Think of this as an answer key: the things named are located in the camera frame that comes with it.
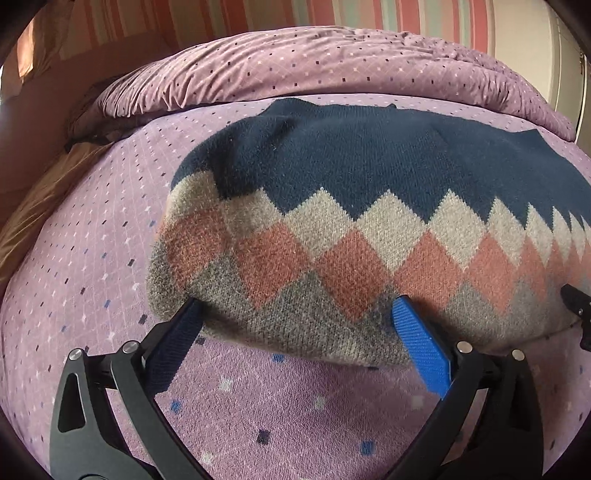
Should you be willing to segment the navy argyle knit sweater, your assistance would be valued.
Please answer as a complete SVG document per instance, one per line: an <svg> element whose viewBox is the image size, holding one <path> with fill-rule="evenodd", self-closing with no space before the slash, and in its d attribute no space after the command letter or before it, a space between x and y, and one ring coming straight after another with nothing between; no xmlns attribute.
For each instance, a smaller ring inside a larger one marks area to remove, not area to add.
<svg viewBox="0 0 591 480"><path fill-rule="evenodd" d="M590 288L590 185L538 131L287 98L183 158L146 291L211 336L384 366L394 298L500 351L568 328L567 284Z"/></svg>

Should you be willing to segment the purple diamond-pattern bedsheet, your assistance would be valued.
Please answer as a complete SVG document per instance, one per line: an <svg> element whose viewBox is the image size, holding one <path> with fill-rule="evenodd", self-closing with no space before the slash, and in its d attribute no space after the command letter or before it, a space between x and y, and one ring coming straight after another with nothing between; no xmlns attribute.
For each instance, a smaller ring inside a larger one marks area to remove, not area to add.
<svg viewBox="0 0 591 480"><path fill-rule="evenodd" d="M508 132L536 130L589 182L576 146L511 116L390 95L292 97L317 105L428 111ZM73 348L107 353L162 321L147 270L183 158L274 101L199 107L134 129L87 172L43 225L1 307L1 406L32 456L49 463L51 416ZM590 409L590 357L573 323L523 348L544 419L544 455L563 452ZM205 330L156 401L197 460L219 479L377 479L436 404L405 362L363 366L218 338Z"/></svg>

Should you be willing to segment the tan brown pillow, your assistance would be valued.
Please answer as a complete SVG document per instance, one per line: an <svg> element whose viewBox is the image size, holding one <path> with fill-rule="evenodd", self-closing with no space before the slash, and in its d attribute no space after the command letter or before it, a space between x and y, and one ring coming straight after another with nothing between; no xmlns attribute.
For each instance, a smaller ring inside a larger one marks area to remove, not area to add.
<svg viewBox="0 0 591 480"><path fill-rule="evenodd" d="M1 297L46 220L112 145L75 144L40 177L8 218L1 230Z"/></svg>

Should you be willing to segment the white wardrobe with decals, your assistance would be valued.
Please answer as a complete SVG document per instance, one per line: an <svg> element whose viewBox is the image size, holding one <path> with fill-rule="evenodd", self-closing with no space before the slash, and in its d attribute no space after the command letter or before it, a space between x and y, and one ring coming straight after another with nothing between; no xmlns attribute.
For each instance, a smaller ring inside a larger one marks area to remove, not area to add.
<svg viewBox="0 0 591 480"><path fill-rule="evenodd" d="M580 144L590 132L590 66L575 36L545 1L497 0L491 6L491 55L567 117Z"/></svg>

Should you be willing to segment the pink padded headboard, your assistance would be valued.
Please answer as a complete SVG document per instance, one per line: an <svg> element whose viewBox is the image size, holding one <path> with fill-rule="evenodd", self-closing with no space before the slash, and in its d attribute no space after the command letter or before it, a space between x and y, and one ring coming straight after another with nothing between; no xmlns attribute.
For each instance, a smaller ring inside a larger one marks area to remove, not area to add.
<svg viewBox="0 0 591 480"><path fill-rule="evenodd" d="M1 220L5 221L67 141L69 114L88 89L172 53L154 32L59 62L1 106Z"/></svg>

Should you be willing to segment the beige curtain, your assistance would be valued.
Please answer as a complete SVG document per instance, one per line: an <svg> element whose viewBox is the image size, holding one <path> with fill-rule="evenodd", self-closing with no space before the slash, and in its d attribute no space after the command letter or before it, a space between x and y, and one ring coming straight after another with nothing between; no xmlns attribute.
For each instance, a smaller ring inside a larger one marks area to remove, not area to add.
<svg viewBox="0 0 591 480"><path fill-rule="evenodd" d="M69 30L74 2L51 0L29 22L16 44L22 84L40 76L57 58Z"/></svg>

